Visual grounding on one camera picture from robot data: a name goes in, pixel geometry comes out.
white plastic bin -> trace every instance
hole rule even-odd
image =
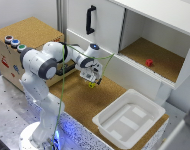
[[[130,89],[97,114],[93,122],[117,147],[131,149],[164,113],[164,108]]]

yellow object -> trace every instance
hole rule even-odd
[[[94,88],[95,87],[95,83],[89,82],[89,87],[90,88]]]

green cable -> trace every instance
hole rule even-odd
[[[110,55],[110,56],[107,56],[107,57],[101,57],[101,58],[95,58],[95,57],[89,57],[83,53],[81,53],[80,51],[78,51],[77,49],[75,49],[74,47],[70,46],[70,45],[67,45],[69,46],[70,48],[76,50],[78,53],[88,57],[88,58],[92,58],[92,59],[107,59],[107,58],[110,58],[106,64],[106,66],[104,67],[104,70],[103,70],[103,73],[101,75],[101,78],[103,77],[104,73],[105,73],[105,70],[110,62],[110,60],[112,59],[112,57],[114,56],[114,54]],[[56,123],[56,126],[55,126],[55,130],[54,130],[54,135],[52,137],[52,146],[53,146],[53,141],[54,141],[54,137],[55,137],[55,132],[56,132],[56,129],[57,129],[57,126],[58,126],[58,123],[59,123],[59,119],[60,119],[60,113],[61,113],[61,104],[62,104],[62,98],[63,98],[63,93],[64,93],[64,74],[65,74],[65,65],[64,65],[64,45],[63,45],[63,81],[62,81],[62,94],[61,94],[61,98],[60,98],[60,107],[59,107],[59,114],[58,114],[58,117],[57,117],[57,123]]]
[[[52,137],[52,146],[53,146],[53,141],[54,141],[54,137],[55,137],[55,132],[56,132],[56,129],[57,129],[57,126],[58,126],[58,123],[59,123],[59,119],[60,119],[60,113],[61,113],[61,107],[62,107],[62,98],[63,98],[63,93],[64,93],[64,74],[65,74],[65,65],[64,65],[64,45],[63,45],[63,79],[62,79],[62,94],[61,94],[61,98],[60,98],[60,107],[59,107],[59,114],[58,114],[58,117],[57,117],[57,123],[55,125],[55,130],[54,130],[54,135]]]

cabinet door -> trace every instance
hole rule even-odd
[[[91,28],[95,32],[87,35],[87,10],[91,5]],[[67,28],[100,47],[118,53],[125,9],[107,0],[68,0]]]

brown box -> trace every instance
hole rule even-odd
[[[21,44],[27,47],[32,47],[36,50],[41,50],[43,45],[49,41],[63,42],[64,35],[43,23],[42,21],[31,17],[23,21],[17,22],[10,26],[0,29],[0,71],[1,74],[23,90],[19,79],[24,74],[25,70],[21,67],[20,54],[16,49],[12,49],[10,45],[5,44],[5,36],[12,35],[15,39],[20,40]],[[54,76],[52,79],[47,80],[47,85],[51,86],[61,80],[62,77]]]

